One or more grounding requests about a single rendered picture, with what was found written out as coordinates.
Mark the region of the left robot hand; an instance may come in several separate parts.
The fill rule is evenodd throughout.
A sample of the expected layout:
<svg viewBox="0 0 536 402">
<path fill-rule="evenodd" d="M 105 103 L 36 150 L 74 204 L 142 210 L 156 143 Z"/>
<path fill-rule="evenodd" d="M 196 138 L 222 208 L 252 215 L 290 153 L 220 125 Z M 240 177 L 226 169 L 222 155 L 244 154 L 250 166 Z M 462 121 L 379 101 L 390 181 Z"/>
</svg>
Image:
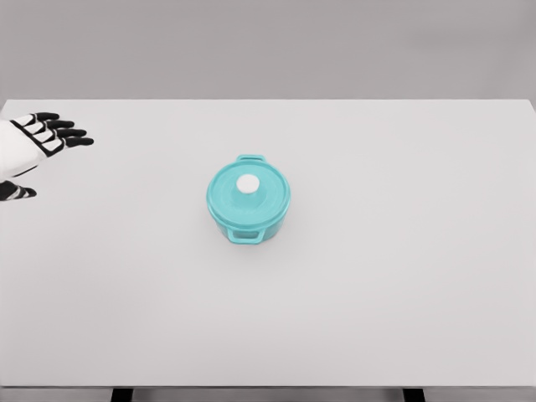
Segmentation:
<svg viewBox="0 0 536 402">
<path fill-rule="evenodd" d="M 13 179 L 35 169 L 65 149 L 88 147 L 94 139 L 53 112 L 36 112 L 0 120 L 0 202 L 33 198 L 37 192 Z"/>
</svg>

